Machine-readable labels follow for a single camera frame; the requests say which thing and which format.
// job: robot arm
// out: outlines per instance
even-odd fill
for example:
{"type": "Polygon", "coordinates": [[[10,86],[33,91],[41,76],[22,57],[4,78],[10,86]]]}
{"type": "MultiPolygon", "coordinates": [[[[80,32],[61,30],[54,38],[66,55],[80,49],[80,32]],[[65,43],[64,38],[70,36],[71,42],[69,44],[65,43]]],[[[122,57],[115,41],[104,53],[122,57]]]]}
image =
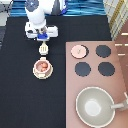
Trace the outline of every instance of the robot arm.
{"type": "Polygon", "coordinates": [[[58,28],[56,26],[46,25],[45,13],[40,7],[38,0],[27,0],[25,11],[29,19],[29,22],[25,26],[28,38],[37,38],[38,41],[48,41],[50,37],[58,36],[58,28]]]}

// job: black table surface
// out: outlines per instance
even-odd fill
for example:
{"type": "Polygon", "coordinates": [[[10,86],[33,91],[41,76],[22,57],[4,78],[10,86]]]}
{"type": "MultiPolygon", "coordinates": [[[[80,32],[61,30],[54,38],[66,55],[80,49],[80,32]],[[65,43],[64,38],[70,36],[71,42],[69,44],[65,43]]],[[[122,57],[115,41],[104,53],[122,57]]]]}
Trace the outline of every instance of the black table surface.
{"type": "Polygon", "coordinates": [[[7,20],[0,51],[0,128],[66,128],[65,43],[111,41],[107,16],[49,16],[46,20],[59,31],[47,42],[47,59],[54,72],[46,80],[32,72],[41,57],[41,42],[24,38],[27,17],[7,20]]]}

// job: white bowl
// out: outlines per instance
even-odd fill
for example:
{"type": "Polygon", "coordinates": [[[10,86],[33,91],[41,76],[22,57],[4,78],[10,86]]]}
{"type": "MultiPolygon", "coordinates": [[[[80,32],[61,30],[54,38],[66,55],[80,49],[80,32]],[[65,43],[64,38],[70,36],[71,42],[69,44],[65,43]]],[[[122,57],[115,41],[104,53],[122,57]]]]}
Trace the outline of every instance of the white bowl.
{"type": "Polygon", "coordinates": [[[99,87],[87,87],[76,98],[76,111],[80,119],[87,125],[101,128],[109,125],[115,110],[112,97],[99,87]]]}

